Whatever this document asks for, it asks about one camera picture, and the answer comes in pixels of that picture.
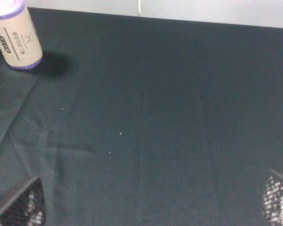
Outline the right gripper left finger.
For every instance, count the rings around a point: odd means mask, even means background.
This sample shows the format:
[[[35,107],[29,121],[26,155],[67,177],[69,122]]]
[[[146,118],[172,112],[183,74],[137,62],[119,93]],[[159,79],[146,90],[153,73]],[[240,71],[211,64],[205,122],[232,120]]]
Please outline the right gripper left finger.
[[[46,204],[39,176],[29,177],[0,194],[0,226],[44,226]]]

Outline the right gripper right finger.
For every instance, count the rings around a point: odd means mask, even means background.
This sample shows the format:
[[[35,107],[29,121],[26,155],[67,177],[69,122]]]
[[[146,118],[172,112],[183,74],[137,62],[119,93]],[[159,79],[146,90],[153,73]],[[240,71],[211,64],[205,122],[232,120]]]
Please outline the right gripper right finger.
[[[262,213],[268,226],[283,226],[283,173],[269,169],[264,185]]]

